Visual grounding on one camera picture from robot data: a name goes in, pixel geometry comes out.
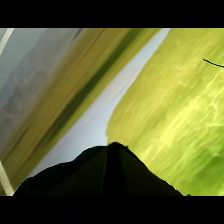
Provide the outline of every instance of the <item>white line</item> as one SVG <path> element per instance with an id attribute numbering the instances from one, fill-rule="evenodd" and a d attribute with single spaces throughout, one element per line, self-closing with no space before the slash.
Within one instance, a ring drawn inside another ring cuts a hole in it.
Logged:
<path id="1" fill-rule="evenodd" d="M 4 48 L 5 48 L 5 45 L 7 44 L 13 30 L 15 28 L 7 28 L 7 30 L 5 31 L 1 41 L 0 41 L 0 55 L 2 54 Z"/>
<path id="2" fill-rule="evenodd" d="M 4 167 L 0 162 L 0 183 L 5 191 L 7 196 L 12 196 L 14 194 L 14 190 L 12 189 L 12 185 L 7 177 Z"/>

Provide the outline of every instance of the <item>grassy field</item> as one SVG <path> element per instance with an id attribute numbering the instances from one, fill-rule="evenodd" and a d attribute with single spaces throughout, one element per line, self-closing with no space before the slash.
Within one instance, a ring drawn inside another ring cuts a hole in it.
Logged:
<path id="1" fill-rule="evenodd" d="M 224 29 L 172 29 L 116 108 L 128 145 L 183 194 L 224 195 Z"/>

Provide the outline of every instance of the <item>green grass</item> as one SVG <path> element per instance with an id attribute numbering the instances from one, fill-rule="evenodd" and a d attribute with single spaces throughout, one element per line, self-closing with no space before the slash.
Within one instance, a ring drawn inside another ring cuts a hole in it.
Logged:
<path id="1" fill-rule="evenodd" d="M 107 130 L 183 194 L 224 195 L 223 31 L 172 29 Z"/>

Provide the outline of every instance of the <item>dark silhouette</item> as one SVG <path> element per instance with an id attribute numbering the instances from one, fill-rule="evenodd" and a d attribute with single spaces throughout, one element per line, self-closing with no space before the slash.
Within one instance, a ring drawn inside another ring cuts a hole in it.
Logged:
<path id="1" fill-rule="evenodd" d="M 14 196 L 182 196 L 120 143 L 85 150 L 72 162 L 25 180 Z"/>

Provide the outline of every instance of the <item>blurred grass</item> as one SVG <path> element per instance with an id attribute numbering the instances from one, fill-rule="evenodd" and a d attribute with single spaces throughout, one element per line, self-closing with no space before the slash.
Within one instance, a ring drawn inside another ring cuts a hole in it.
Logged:
<path id="1" fill-rule="evenodd" d="M 107 130 L 183 194 L 224 195 L 223 31 L 172 29 Z"/>

